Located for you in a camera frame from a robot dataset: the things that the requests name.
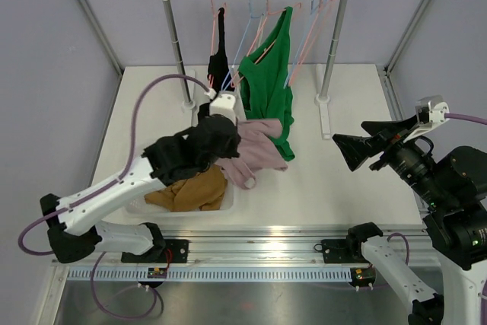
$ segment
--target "green shirt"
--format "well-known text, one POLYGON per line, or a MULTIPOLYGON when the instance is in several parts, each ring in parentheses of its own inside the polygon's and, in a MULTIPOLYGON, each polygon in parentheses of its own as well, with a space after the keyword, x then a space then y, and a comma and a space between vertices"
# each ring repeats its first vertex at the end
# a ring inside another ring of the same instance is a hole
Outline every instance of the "green shirt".
POLYGON ((291 115, 292 91, 289 86, 284 88, 291 46, 291 16, 292 7, 287 7, 269 37, 252 54, 244 57, 238 68, 243 76, 240 95, 247 119, 278 118, 281 121, 281 137, 271 140, 286 161, 294 159, 287 141, 289 127, 294 122, 291 115), (255 64, 274 40, 272 48, 255 64))

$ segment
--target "black garment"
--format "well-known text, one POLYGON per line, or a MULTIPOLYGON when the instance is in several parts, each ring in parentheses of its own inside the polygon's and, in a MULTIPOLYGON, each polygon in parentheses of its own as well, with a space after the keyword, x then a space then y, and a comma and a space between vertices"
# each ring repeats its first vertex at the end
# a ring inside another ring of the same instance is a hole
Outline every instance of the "black garment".
MULTIPOLYGON (((208 64, 208 78, 213 75, 213 89, 218 93, 221 90, 223 82, 231 78, 228 73, 228 59, 225 52, 225 25, 224 25, 225 9, 218 9, 218 51, 216 54, 210 56, 210 63, 208 64)), ((227 91, 234 91, 235 88, 229 86, 227 91)))

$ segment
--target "metal floor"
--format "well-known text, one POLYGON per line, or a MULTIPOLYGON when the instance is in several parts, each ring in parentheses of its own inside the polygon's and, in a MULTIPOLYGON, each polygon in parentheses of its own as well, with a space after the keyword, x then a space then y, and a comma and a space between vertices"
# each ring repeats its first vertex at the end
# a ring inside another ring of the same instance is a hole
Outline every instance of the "metal floor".
MULTIPOLYGON (((438 271, 417 271, 441 292, 438 271)), ((127 282, 98 282, 101 301, 108 300, 127 282)), ((158 289, 158 304, 140 325, 406 325, 406 312, 389 288, 356 293, 346 284, 323 283, 194 283, 168 282, 158 289)), ((151 295, 137 289, 126 292, 108 308, 135 316, 150 306, 151 295)), ((56 325, 126 323, 101 311, 91 298, 89 282, 67 282, 56 325)))

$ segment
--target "clothes hanger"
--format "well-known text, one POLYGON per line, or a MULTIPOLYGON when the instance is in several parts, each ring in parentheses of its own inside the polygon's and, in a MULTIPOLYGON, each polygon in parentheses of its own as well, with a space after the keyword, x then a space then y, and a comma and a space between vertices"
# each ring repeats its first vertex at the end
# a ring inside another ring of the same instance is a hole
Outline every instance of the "clothes hanger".
POLYGON ((301 50, 301 54, 300 54, 300 60, 298 62, 298 65, 296 67, 296 69, 294 70, 293 72, 293 75, 291 76, 290 78, 290 81, 289 81, 289 85, 293 85, 294 83, 294 80, 296 79, 296 75, 298 74, 298 71, 299 69, 301 68, 301 66, 303 65, 303 62, 304 60, 306 59, 307 57, 307 54, 310 52, 310 50, 313 48, 313 45, 315 43, 315 41, 317 40, 318 36, 321 34, 321 30, 323 29, 325 23, 326 23, 326 19, 329 17, 329 15, 331 14, 331 11, 333 9, 333 5, 335 3, 336 0, 328 0, 324 5, 323 5, 323 8, 326 8, 326 12, 325 12, 325 15, 323 16, 323 19, 321 21, 321 24, 320 26, 318 27, 317 29, 317 32, 314 34, 314 37, 313 39, 311 40, 311 43, 309 45, 308 48, 306 48, 306 43, 307 41, 309 40, 309 36, 310 34, 308 34, 308 37, 307 37, 307 40, 305 42, 305 46, 303 47, 303 49, 301 50))
POLYGON ((247 32, 249 30, 249 26, 250 26, 250 23, 253 19, 257 19, 257 18, 260 18, 262 19, 264 13, 261 13, 259 15, 253 15, 253 3, 252 3, 252 0, 249 0, 249 20, 247 22, 247 26, 245 27, 245 31, 243 32, 243 36, 242 36, 242 39, 240 40, 240 45, 238 45, 238 49, 237 49, 237 53, 235 54, 235 58, 234 58, 234 62, 232 63, 232 66, 230 68, 230 70, 228 70, 228 73, 227 75, 225 76, 225 81, 228 79, 228 81, 225 83, 224 82, 224 85, 222 85, 222 90, 226 90, 230 85, 231 85, 231 78, 228 78, 230 76, 230 72, 231 70, 235 70, 235 63, 237 62, 237 58, 238 56, 240 55, 240 49, 242 48, 242 45, 244 44, 244 40, 245 40, 245 36, 247 35, 247 32))
MULTIPOLYGON (((292 8, 296 8, 296 7, 298 7, 298 12, 296 12, 296 13, 294 13, 294 14, 293 14, 293 18, 292 18, 292 19, 294 19, 294 17, 296 17, 296 16, 299 14, 299 12, 301 11, 301 9, 303 8, 303 3, 298 2, 298 3, 296 3, 296 4, 294 4, 294 5, 292 6, 292 8)), ((257 40, 258 40, 259 38, 260 38, 260 39, 262 39, 262 35, 263 35, 263 31, 264 31, 264 27, 266 26, 266 23, 267 23, 267 21, 268 21, 268 19, 269 19, 269 16, 276 15, 276 14, 281 14, 281 13, 283 13, 283 12, 285 12, 285 11, 286 11, 286 9, 285 9, 285 8, 280 9, 280 10, 278 10, 278 11, 271 11, 271 10, 270 10, 270 1, 269 1, 269 0, 266 0, 266 16, 264 17, 264 20, 263 20, 263 22, 262 22, 261 26, 260 26, 260 27, 259 27, 259 29, 257 30, 257 35, 256 35, 256 37, 253 39, 252 45, 251 45, 251 46, 250 46, 250 48, 249 48, 249 51, 248 51, 248 53, 247 53, 247 56, 251 54, 252 49, 253 49, 253 46, 255 45, 255 43, 257 42, 257 40)), ((264 54, 266 54, 266 53, 267 53, 267 51, 268 51, 268 50, 269 50, 269 49, 270 49, 270 48, 271 48, 273 45, 274 45, 274 43, 272 43, 271 45, 269 45, 269 47, 267 48, 267 50, 266 50, 266 51, 264 51, 264 54)))
MULTIPOLYGON (((211 51, 211 55, 214 55, 215 54, 215 30, 216 30, 216 21, 218 19, 219 11, 215 11, 215 4, 213 3, 213 0, 210 0, 210 2, 212 3, 212 14, 213 14, 212 51, 211 51)), ((224 13, 224 16, 225 16, 226 13, 227 13, 227 3, 226 2, 223 3, 223 7, 222 8, 225 10, 225 13, 224 13)), ((213 75, 210 75, 209 76, 208 82, 209 82, 210 88, 213 88, 213 75)))
POLYGON ((291 69, 288 72, 288 76, 286 77, 284 81, 284 88, 288 86, 288 83, 291 79, 291 76, 294 74, 294 70, 296 69, 296 66, 299 62, 299 59, 302 54, 302 50, 306 47, 307 42, 309 40, 309 37, 311 33, 313 32, 314 26, 317 23, 318 17, 320 16, 321 11, 324 9, 323 7, 323 0, 318 1, 318 5, 315 7, 314 6, 314 0, 311 0, 311 10, 310 10, 310 17, 308 19, 307 25, 304 28, 303 36, 301 38, 301 41, 299 43, 298 50, 296 51, 296 54, 294 55, 293 62, 291 64, 291 69))
MULTIPOLYGON (((303 4, 301 2, 298 2, 298 3, 294 4, 292 6, 292 8, 298 8, 298 12, 296 12, 296 13, 293 14, 291 20, 299 14, 300 10, 303 8, 303 4)), ((259 39, 259 37, 261 37, 261 35, 262 35, 263 31, 264 31, 264 27, 265 27, 265 25, 267 23, 267 20, 269 19, 269 16, 276 15, 276 14, 281 14, 281 13, 283 13, 285 11, 286 11, 286 8, 280 9, 278 11, 271 11, 270 10, 270 1, 269 0, 266 0, 266 16, 264 17, 264 20, 262 22, 261 27, 257 30, 257 35, 255 36, 255 38, 253 39, 252 44, 250 45, 249 51, 247 52, 247 56, 252 53, 252 49, 253 49, 254 45, 256 44, 256 42, 259 39)), ((272 43, 269 45, 269 47, 266 47, 264 49, 263 54, 261 56, 259 56, 259 58, 254 62, 255 64, 259 63, 259 61, 267 54, 267 52, 270 51, 270 49, 272 48, 272 46, 274 46, 274 43, 275 43, 275 40, 272 41, 272 43)), ((244 79, 244 77, 243 76, 242 77, 238 76, 238 72, 236 72, 234 74, 234 77, 231 79, 231 85, 232 85, 232 87, 235 88, 242 81, 242 79, 244 79)))

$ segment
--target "clothing rack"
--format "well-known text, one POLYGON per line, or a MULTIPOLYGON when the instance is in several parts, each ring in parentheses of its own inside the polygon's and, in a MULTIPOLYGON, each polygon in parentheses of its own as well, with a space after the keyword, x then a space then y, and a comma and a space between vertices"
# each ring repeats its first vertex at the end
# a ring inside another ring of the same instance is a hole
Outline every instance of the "clothing rack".
MULTIPOLYGON (((317 93, 315 99, 316 103, 320 107, 322 135, 324 138, 327 139, 331 136, 331 132, 329 130, 329 117, 328 117, 329 81, 331 79, 333 66, 335 64, 336 49, 338 47, 340 32, 342 30, 343 18, 345 16, 347 1, 348 0, 340 0, 339 2, 338 11, 335 20, 335 26, 333 28, 333 36, 332 36, 331 43, 329 45, 326 68, 323 75, 323 83, 321 84, 320 91, 319 93, 317 93)), ((184 68, 183 57, 181 56, 180 43, 177 38, 176 23, 174 22, 173 9, 170 0, 162 0, 162 3, 164 5, 164 13, 166 14, 167 24, 169 26, 170 38, 173 45, 174 57, 176 59, 176 64, 177 64, 177 71, 180 74, 185 75, 186 71, 184 68)), ((181 79, 181 88, 183 89, 184 107, 189 110, 194 108, 195 102, 194 100, 192 100, 191 96, 189 95, 188 84, 187 81, 184 79, 181 79)))

